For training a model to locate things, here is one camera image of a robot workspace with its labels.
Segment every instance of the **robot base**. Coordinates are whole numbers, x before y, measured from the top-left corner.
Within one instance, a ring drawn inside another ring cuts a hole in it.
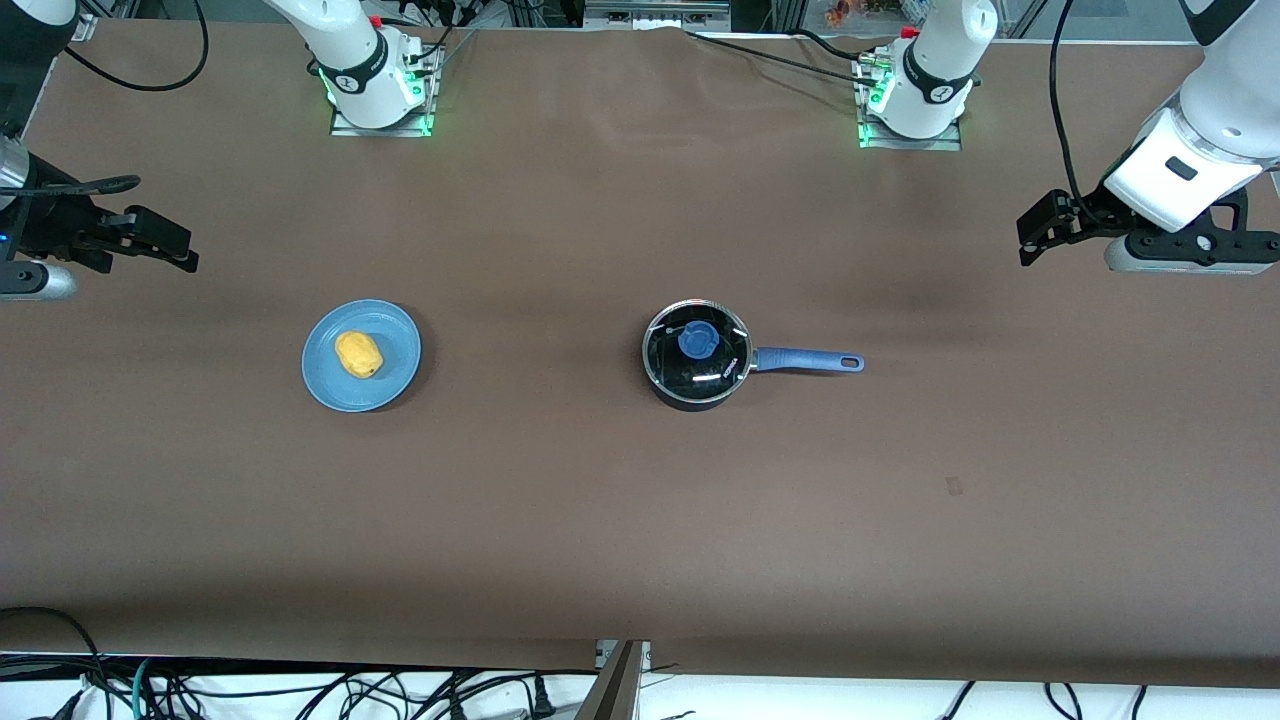
[[[334,106],[333,118],[329,120],[329,135],[334,137],[431,137],[435,129],[435,102],[440,96],[443,59],[444,46],[442,45],[421,59],[419,64],[407,68],[411,72],[421,73],[421,79],[415,79],[412,87],[415,91],[421,88],[426,100],[410,110],[399,122],[384,128],[362,128],[344,118]],[[329,104],[334,105],[333,96],[329,97]]]
[[[887,54],[888,47],[877,47],[872,53],[863,53],[860,59],[852,63],[854,77],[869,77],[877,82],[874,87],[855,86],[854,101],[858,104],[858,146],[859,147],[887,147],[890,150],[960,150],[960,122],[951,120],[947,129],[937,137],[916,140],[901,136],[884,124],[878,115],[870,111],[872,102],[879,100],[878,94],[893,82],[892,58]]]

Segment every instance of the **saucepan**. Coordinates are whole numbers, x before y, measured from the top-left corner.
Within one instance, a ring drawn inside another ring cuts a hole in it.
[[[681,300],[654,315],[640,346],[654,393],[677,410],[710,410],[724,402],[751,372],[861,373],[852,352],[755,347],[732,310],[710,300]]]

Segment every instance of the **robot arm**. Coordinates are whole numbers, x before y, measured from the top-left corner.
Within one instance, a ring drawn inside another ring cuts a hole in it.
[[[147,208],[113,213],[90,199],[129,190],[136,176],[81,183],[23,146],[22,128],[35,101],[27,87],[44,83],[74,29],[74,0],[0,0],[0,74],[18,88],[0,95],[26,97],[0,106],[0,300],[74,295],[74,275],[45,264],[47,258],[100,273],[110,272],[114,255],[155,258],[188,273],[200,261],[182,225]],[[29,260],[19,260],[19,252]]]
[[[1092,237],[1116,238],[1114,270],[1256,274],[1280,261],[1280,233],[1247,229],[1244,190],[1280,163],[1280,0],[1181,3],[1204,61],[1098,190],[1079,202],[1052,191],[1018,220],[1023,265]],[[1213,223],[1215,206],[1231,227]]]
[[[941,135],[964,113],[973,72],[996,37],[997,24],[991,0],[937,0],[918,37],[888,46],[892,82],[868,110],[901,136]]]
[[[424,60],[417,37],[375,28],[360,0],[264,0],[302,35],[320,65],[334,108],[353,126],[393,126],[426,101]]]

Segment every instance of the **cable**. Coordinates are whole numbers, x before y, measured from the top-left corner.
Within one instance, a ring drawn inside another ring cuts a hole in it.
[[[964,698],[969,697],[969,691],[972,691],[973,687],[977,684],[978,680],[969,680],[968,683],[965,683],[964,687],[960,688],[960,692],[956,694],[956,698],[951,701],[951,710],[947,710],[947,714],[943,715],[940,720],[955,720],[956,712],[960,712],[960,706],[964,705]]]
[[[540,10],[547,5],[545,0],[538,0],[536,5],[532,3],[517,3],[516,0],[502,0],[502,3],[504,5],[511,5],[517,10]]]
[[[138,176],[114,176],[73,184],[46,184],[44,187],[0,187],[0,195],[6,197],[54,197],[59,195],[115,195],[138,187]]]
[[[179,683],[182,683],[182,685],[186,688],[184,692],[187,694],[200,696],[200,697],[215,697],[215,698],[271,697],[271,696],[280,696],[280,694],[311,693],[311,692],[316,692],[316,691],[323,691],[325,688],[325,685],[308,685],[306,688],[282,688],[282,689],[278,689],[278,691],[256,691],[256,692],[244,692],[244,693],[215,693],[215,692],[211,692],[211,691],[201,691],[201,689],[189,688],[189,687],[186,685],[187,680],[179,680]]]
[[[294,720],[307,720],[308,717],[311,717],[311,714],[316,711],[316,707],[320,706],[320,702],[324,701],[324,698],[328,697],[329,693],[332,693],[334,691],[334,688],[337,688],[338,685],[346,684],[346,682],[349,680],[353,676],[355,676],[355,673],[347,673],[347,674],[339,676],[337,680],[334,680],[334,682],[329,683],[328,685],[320,688],[320,692],[317,692],[315,694],[315,697],[312,697],[311,700],[308,700],[307,703],[302,706],[302,710],[298,711],[298,714],[294,716]]]
[[[1138,720],[1138,710],[1142,708],[1142,701],[1147,700],[1147,685],[1138,685],[1138,696],[1133,698],[1133,710],[1129,711],[1129,720]]]
[[[1044,697],[1048,698],[1048,703],[1052,705],[1053,710],[1056,710],[1057,714],[1066,720],[1084,720],[1084,711],[1080,710],[1080,698],[1075,697],[1075,688],[1071,687],[1071,683],[1062,683],[1062,687],[1066,688],[1066,694],[1071,697],[1071,706],[1075,707],[1075,715],[1068,712],[1066,708],[1059,705],[1057,700],[1053,698],[1052,683],[1044,683]]]
[[[84,691],[76,691],[76,694],[68,698],[67,702],[58,708],[58,712],[54,712],[51,720],[72,720],[76,716],[76,706],[79,705],[79,698],[83,696]]]
[[[412,56],[410,56],[410,59],[408,59],[410,64],[417,63],[417,61],[422,60],[424,58],[431,56],[431,53],[435,53],[436,50],[439,50],[440,46],[444,45],[444,41],[449,38],[449,33],[451,32],[453,32],[453,26],[444,26],[444,32],[440,33],[440,38],[435,41],[435,45],[428,47],[420,55],[412,55]]]
[[[760,27],[755,28],[755,32],[764,32],[764,28],[769,27],[769,20],[773,19],[773,4],[769,4],[769,12],[764,13],[764,19],[760,20]]]
[[[1057,49],[1062,42],[1062,28],[1066,27],[1066,17],[1071,12],[1075,0],[1062,3],[1062,14],[1057,18],[1057,28],[1053,29],[1053,42],[1048,47],[1048,106],[1053,111],[1053,129],[1057,131],[1057,143],[1062,149],[1062,168],[1066,170],[1066,183],[1071,188],[1071,199],[1075,200],[1080,211],[1097,225],[1110,227],[1093,214],[1093,210],[1084,204],[1080,195],[1080,186],[1075,181],[1075,164],[1071,163],[1071,145],[1066,140],[1066,127],[1062,126],[1062,109],[1057,102]]]
[[[396,676],[399,673],[388,673],[385,678],[383,678],[381,680],[378,680],[374,684],[369,684],[369,683],[365,683],[365,682],[355,679],[355,678],[352,679],[352,680],[355,680],[355,683],[352,683],[351,680],[348,680],[347,682],[347,700],[343,701],[342,708],[338,711],[338,720],[348,720],[351,717],[351,712],[364,700],[371,700],[374,702],[379,702],[379,703],[387,705],[388,707],[390,707],[396,712],[396,720],[403,720],[404,715],[401,715],[398,707],[396,707],[394,705],[387,702],[385,700],[372,697],[374,692],[376,692],[379,688],[381,688],[383,685],[385,685],[390,680],[396,679]],[[356,687],[361,688],[358,693],[352,694],[352,692],[351,692],[351,685],[352,684],[355,684]]]
[[[529,693],[529,685],[525,684],[525,680],[532,678],[534,675],[538,675],[538,673],[525,673],[522,675],[504,675],[502,678],[492,678],[470,688],[461,688],[461,692],[458,691],[458,688],[454,688],[453,692],[449,693],[449,705],[444,710],[438,712],[431,720],[443,720],[445,715],[449,715],[449,712],[453,710],[454,706],[461,707],[463,702],[471,700],[472,697],[492,691],[499,685],[506,685],[507,683],[520,683],[520,685],[525,688],[525,692]],[[532,705],[534,705],[534,697],[532,694],[530,694],[529,706],[532,707]]]
[[[452,60],[454,55],[461,53],[462,49],[467,46],[467,42],[471,42],[471,38],[475,37],[477,32],[480,31],[472,29],[471,32],[468,32],[467,36],[462,38],[462,42],[457,44],[457,46],[454,46],[453,50],[451,50],[449,54],[445,55],[443,60],[440,60],[440,69],[444,69],[444,65],[448,65],[449,60]]]
[[[795,36],[808,37],[809,40],[817,42],[818,47],[822,47],[827,53],[831,53],[832,55],[835,55],[835,56],[837,56],[840,59],[852,60],[855,63],[858,61],[858,54],[856,53],[845,53],[844,50],[836,47],[835,45],[827,42],[826,40],[823,40],[820,35],[818,35],[818,33],[815,33],[813,31],[808,31],[808,29],[805,29],[803,27],[797,27],[795,29],[788,29],[787,35],[795,35]]]
[[[81,637],[81,641],[84,642],[84,647],[88,648],[90,657],[92,659],[92,662],[93,662],[93,669],[97,671],[97,676],[102,680],[104,684],[108,683],[106,669],[102,667],[101,653],[97,651],[97,644],[93,643],[93,638],[88,634],[88,630],[84,629],[84,625],[81,625],[78,620],[76,620],[74,618],[72,618],[67,612],[63,612],[61,610],[54,610],[52,607],[41,607],[38,605],[20,605],[20,606],[14,606],[14,607],[0,609],[0,619],[4,619],[6,615],[24,615],[24,614],[26,615],[45,615],[45,616],[49,616],[49,618],[56,618],[56,619],[61,620],[63,623],[67,623],[68,625],[70,625],[76,630],[76,634],[78,634]],[[111,702],[111,700],[108,698],[108,701],[106,701],[106,720],[111,720],[111,717],[113,717],[113,712],[111,712],[111,706],[113,705],[114,703]]]
[[[708,37],[705,35],[698,35],[696,32],[690,32],[687,29],[685,31],[685,35],[695,40],[701,40],[703,42],[710,42],[712,45],[719,45],[721,47],[728,47],[730,50],[737,50],[739,53],[746,53],[748,55],[755,55],[756,58],[764,58],[765,60],[773,60],[774,63],[782,63],[783,65],[791,65],[792,68],[800,68],[801,70],[809,70],[810,73],[818,73],[820,76],[838,78],[846,82],[851,82],[854,85],[865,85],[865,86],[876,85],[876,81],[873,81],[872,78],[860,78],[845,73],[837,73],[824,68],[818,68],[814,65],[806,65],[805,63],[797,63],[787,58],[780,58],[778,55],[771,55],[768,53],[753,50],[751,47],[742,47],[741,45],[733,45],[732,42],[724,42],[723,40]]]
[[[136,82],[129,82],[127,79],[120,79],[111,73],[104,70],[102,68],[95,65],[86,60],[79,53],[67,49],[67,54],[72,56],[73,60],[84,65],[95,74],[104,79],[109,79],[120,87],[127,87],[129,90],[137,90],[140,92],[168,92],[170,90],[178,90],[179,87],[186,87],[191,85],[191,81],[196,79],[200,73],[205,69],[205,63],[209,61],[209,23],[205,22],[205,10],[200,6],[200,0],[191,0],[192,5],[196,6],[196,19],[200,20],[200,63],[196,64],[196,69],[191,70],[187,77],[179,79],[178,82],[170,82],[168,85],[138,85]]]
[[[534,675],[534,702],[529,705],[529,720],[547,720],[556,715],[556,706],[547,694],[547,682],[541,675]]]
[[[133,673],[133,694],[129,696],[129,706],[133,707],[133,720],[142,720],[142,678],[146,675],[147,665],[151,665],[151,659],[147,657],[142,662],[138,662],[137,671]]]

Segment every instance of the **yellow potato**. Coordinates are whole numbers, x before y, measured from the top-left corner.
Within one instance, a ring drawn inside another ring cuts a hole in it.
[[[333,343],[333,348],[338,352],[343,369],[360,379],[372,377],[383,366],[383,354],[378,350],[378,343],[360,331],[342,333]]]

